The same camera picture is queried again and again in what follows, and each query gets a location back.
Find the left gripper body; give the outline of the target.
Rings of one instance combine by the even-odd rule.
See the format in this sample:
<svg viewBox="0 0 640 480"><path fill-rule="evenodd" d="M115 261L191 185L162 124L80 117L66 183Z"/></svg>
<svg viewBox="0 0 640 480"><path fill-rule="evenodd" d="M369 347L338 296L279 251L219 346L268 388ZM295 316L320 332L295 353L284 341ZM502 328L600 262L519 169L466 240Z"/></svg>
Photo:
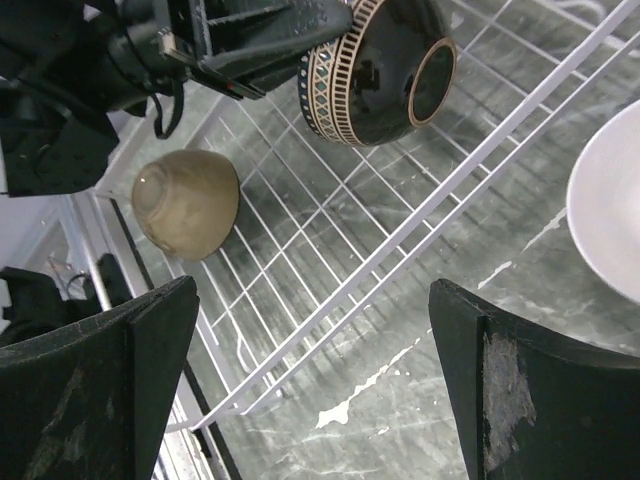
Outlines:
<svg viewBox="0 0 640 480"><path fill-rule="evenodd" d="M4 1L1 112L29 98L99 112L135 110L187 80L207 85L196 1Z"/></svg>

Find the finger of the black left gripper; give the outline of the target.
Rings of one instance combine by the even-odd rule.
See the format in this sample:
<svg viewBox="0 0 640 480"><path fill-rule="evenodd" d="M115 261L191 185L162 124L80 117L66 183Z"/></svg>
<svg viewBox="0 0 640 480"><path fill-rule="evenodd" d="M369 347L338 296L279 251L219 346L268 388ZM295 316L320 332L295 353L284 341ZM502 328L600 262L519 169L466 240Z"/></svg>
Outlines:
<svg viewBox="0 0 640 480"><path fill-rule="evenodd" d="M262 93L292 78L309 50L352 26L345 1L207 1L204 71Z"/></svg>

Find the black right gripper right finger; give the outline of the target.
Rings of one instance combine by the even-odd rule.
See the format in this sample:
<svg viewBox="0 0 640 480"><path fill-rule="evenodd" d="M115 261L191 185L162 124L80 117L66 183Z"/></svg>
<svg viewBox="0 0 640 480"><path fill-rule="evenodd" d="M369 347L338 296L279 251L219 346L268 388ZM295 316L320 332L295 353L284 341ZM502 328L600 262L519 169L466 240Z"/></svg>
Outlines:
<svg viewBox="0 0 640 480"><path fill-rule="evenodd" d="M448 279L429 317L472 479L636 479L639 359L507 312Z"/></svg>

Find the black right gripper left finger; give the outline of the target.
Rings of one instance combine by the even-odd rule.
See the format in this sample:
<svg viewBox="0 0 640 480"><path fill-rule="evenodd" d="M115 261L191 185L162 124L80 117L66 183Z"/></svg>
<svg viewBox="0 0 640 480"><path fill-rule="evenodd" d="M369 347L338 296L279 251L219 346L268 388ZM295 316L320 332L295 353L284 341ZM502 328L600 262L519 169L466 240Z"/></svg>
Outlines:
<svg viewBox="0 0 640 480"><path fill-rule="evenodd" d="M1 335L5 479L148 479L199 308L182 276L109 310L9 274Z"/></svg>

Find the black glazed patterned bowl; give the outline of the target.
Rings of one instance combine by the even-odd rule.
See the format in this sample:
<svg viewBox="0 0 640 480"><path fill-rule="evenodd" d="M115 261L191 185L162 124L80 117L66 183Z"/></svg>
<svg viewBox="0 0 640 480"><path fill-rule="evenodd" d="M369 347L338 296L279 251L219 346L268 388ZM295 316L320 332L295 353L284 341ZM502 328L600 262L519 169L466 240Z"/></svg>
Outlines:
<svg viewBox="0 0 640 480"><path fill-rule="evenodd" d="M302 116L333 143L389 143L428 124L447 98L457 65L450 22L438 1L348 5L350 30L300 60Z"/></svg>

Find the beige brown ceramic bowl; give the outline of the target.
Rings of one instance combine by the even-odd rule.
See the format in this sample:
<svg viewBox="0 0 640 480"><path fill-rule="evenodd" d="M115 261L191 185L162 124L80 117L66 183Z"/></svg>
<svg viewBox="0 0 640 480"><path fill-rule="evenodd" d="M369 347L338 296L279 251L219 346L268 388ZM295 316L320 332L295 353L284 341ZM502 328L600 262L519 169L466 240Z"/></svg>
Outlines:
<svg viewBox="0 0 640 480"><path fill-rule="evenodd" d="M240 206L240 182L231 161L202 149L179 149L146 164L130 200L134 216L168 255L200 261L229 236Z"/></svg>

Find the white bowl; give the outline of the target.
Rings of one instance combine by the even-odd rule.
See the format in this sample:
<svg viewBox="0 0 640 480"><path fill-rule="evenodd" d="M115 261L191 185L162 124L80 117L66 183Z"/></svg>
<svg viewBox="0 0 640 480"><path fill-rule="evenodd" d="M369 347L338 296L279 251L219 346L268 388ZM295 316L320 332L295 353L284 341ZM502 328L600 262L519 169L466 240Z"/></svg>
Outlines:
<svg viewBox="0 0 640 480"><path fill-rule="evenodd" d="M612 290L639 302L639 103L608 120L588 141L566 191L573 242Z"/></svg>

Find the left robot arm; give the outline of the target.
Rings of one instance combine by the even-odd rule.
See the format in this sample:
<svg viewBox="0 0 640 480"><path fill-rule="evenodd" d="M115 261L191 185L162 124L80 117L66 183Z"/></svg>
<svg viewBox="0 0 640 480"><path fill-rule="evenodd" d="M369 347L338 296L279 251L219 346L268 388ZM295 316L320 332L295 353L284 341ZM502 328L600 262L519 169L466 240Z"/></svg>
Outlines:
<svg viewBox="0 0 640 480"><path fill-rule="evenodd" d="M111 113L154 110L154 134L167 139L182 118L186 82L260 99L352 23L343 1L5 1L4 192L86 190L119 143Z"/></svg>

